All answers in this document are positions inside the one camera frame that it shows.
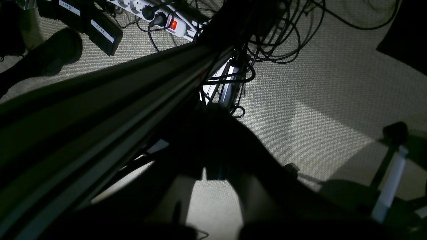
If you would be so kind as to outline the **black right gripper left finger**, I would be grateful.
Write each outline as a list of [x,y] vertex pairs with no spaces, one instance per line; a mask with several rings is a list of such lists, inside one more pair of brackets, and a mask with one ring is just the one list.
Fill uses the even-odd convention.
[[206,134],[214,112],[180,122],[170,146],[148,156],[152,165],[111,196],[62,218],[52,240],[195,240],[185,225],[195,181],[201,179]]

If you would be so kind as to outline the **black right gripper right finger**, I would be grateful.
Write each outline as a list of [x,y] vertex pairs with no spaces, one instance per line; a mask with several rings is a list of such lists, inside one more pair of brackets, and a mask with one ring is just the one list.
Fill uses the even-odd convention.
[[212,161],[236,191],[244,225],[240,240],[386,240],[387,230],[306,187],[257,136],[223,107],[204,111]]

